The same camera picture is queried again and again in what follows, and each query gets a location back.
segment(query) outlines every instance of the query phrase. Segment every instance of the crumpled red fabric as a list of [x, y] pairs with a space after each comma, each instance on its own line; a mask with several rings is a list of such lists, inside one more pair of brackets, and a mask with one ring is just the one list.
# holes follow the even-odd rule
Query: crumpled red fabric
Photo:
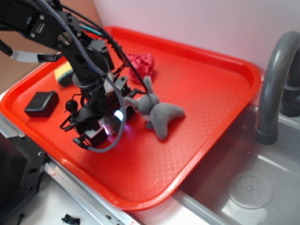
[[[127, 57], [142, 79], [145, 76], [152, 76], [154, 68], [154, 57], [151, 53], [147, 52], [143, 54], [128, 54]], [[129, 68], [128, 73], [130, 75], [129, 78], [132, 81], [140, 83], [140, 80], [137, 78], [132, 68]]]

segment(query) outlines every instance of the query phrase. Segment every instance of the faucet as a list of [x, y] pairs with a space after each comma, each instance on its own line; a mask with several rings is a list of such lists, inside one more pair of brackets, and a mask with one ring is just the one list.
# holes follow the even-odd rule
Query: faucet
[[300, 33], [296, 31], [279, 39], [266, 70], [255, 126], [259, 143], [277, 141], [279, 111], [289, 117], [300, 115]]

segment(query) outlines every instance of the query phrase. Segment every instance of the sink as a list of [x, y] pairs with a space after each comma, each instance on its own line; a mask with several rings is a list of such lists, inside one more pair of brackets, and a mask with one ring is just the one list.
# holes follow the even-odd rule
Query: sink
[[300, 224], [300, 119], [280, 115], [278, 141], [255, 140], [249, 105], [180, 186], [230, 225]]

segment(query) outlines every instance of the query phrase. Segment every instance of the drain strainer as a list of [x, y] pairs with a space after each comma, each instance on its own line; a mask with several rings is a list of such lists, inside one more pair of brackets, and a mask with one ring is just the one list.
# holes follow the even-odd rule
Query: drain strainer
[[265, 206], [273, 196], [273, 185], [268, 177], [256, 170], [234, 175], [227, 186], [230, 198], [246, 209]]

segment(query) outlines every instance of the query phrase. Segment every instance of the red tray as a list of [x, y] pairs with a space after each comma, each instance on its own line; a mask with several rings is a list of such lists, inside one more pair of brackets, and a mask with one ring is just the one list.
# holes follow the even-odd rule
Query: red tray
[[[106, 29], [126, 53], [154, 55], [154, 91], [161, 102], [184, 108], [185, 118], [170, 124], [166, 141], [158, 140], [136, 114], [114, 149], [95, 153], [79, 148], [72, 141], [78, 136], [75, 131], [59, 128], [68, 116], [66, 101], [79, 93], [74, 86], [60, 87], [54, 79], [53, 70], [65, 59], [46, 63], [20, 81], [3, 98], [0, 110], [111, 204], [123, 210], [142, 210], [175, 191], [258, 91], [261, 75], [254, 65], [239, 59], [130, 30]], [[129, 81], [129, 85], [143, 90], [140, 84]], [[51, 90], [60, 98], [51, 117], [28, 117], [24, 109], [34, 94]]]

